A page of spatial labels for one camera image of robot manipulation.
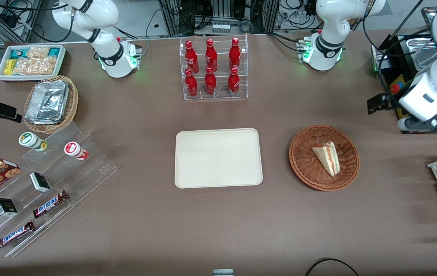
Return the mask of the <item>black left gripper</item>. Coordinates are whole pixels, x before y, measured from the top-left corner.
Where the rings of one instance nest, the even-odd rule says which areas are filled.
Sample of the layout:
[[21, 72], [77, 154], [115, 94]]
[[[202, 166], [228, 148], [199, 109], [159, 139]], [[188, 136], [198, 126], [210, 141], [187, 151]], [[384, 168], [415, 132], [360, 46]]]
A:
[[[367, 100], [368, 115], [382, 110], [391, 110], [391, 99], [385, 93], [379, 93]], [[432, 117], [411, 115], [408, 119], [409, 127], [437, 127], [437, 114]]]

